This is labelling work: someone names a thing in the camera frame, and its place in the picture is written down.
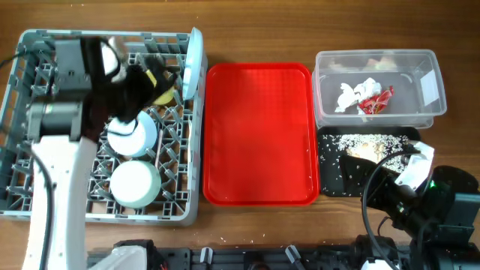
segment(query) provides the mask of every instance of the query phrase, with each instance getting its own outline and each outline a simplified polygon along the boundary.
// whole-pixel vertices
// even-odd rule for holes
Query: wood grain
[[[301,62],[311,71],[322,50],[431,49],[442,71],[448,111],[421,135],[436,149],[435,165],[460,167],[480,179],[478,1],[0,2],[2,59],[13,54],[26,29],[189,32],[196,26],[203,33],[210,65]],[[0,89],[8,72],[8,67],[0,70]],[[88,224],[86,243],[89,250],[110,248],[124,239],[190,248],[349,243],[365,233],[359,206],[356,198],[320,196],[302,208],[218,208],[202,198],[193,226]],[[370,216],[376,227],[384,214],[372,211]],[[475,225],[480,228],[479,218]],[[28,231],[29,223],[0,220],[0,269],[21,268]],[[479,231],[472,237],[477,245]],[[388,223],[382,232],[409,241]]]

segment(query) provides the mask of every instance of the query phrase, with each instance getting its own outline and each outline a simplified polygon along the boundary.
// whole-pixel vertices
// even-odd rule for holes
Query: red tray
[[[207,75],[203,193],[218,206],[306,206],[319,194],[310,71],[217,64]]]

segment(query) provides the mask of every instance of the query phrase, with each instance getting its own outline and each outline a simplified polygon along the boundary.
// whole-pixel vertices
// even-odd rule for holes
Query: tabletop
[[[478,1],[280,0],[142,1],[0,0],[0,58],[14,53],[26,29],[203,33],[208,63],[300,62],[311,71],[324,50],[430,49],[436,53],[448,110],[421,130],[435,148],[433,165],[451,165],[480,179],[480,10]],[[9,67],[0,70],[5,89]],[[385,213],[370,211],[373,227]],[[410,237],[387,222],[382,234]],[[480,217],[475,225],[480,228]],[[28,222],[0,220],[0,269],[20,269]],[[164,248],[246,248],[349,244],[365,234],[359,198],[320,195],[307,207],[222,208],[201,196],[189,227],[89,223],[88,250],[125,239],[153,239]],[[480,229],[471,239],[480,245]]]

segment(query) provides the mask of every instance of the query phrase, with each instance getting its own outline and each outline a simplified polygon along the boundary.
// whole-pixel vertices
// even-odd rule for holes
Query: trash
[[[343,90],[343,93],[338,97],[336,113],[345,113],[346,108],[357,104],[359,115],[377,114],[386,108],[389,99],[394,94],[393,86],[382,91],[382,86],[372,78],[359,83],[355,88],[342,83],[340,89]]]

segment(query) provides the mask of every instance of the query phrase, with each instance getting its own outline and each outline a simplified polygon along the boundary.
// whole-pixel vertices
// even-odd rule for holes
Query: dish rack
[[[54,40],[79,36],[122,37],[128,49],[128,64],[136,64],[143,56],[156,55],[165,65],[177,67],[175,82],[182,89],[190,34],[123,31],[64,31],[28,30],[19,39],[17,50],[43,50],[46,53],[28,55],[13,61],[7,88],[0,110],[0,217],[29,220],[33,197],[33,160],[17,149],[19,140],[26,143],[26,108],[33,97],[54,89],[56,75]],[[194,98],[182,100],[174,91],[169,106],[153,106],[145,111],[154,119],[163,136],[160,147],[150,150],[147,160],[155,164],[158,156],[164,191],[144,208],[132,209],[119,205],[110,189],[110,176],[126,161],[108,145],[106,130],[100,135],[97,157],[94,160],[85,202],[86,221],[120,224],[156,224],[187,226],[197,218],[200,183],[200,136],[205,95],[205,72],[208,62],[202,48],[201,71]]]

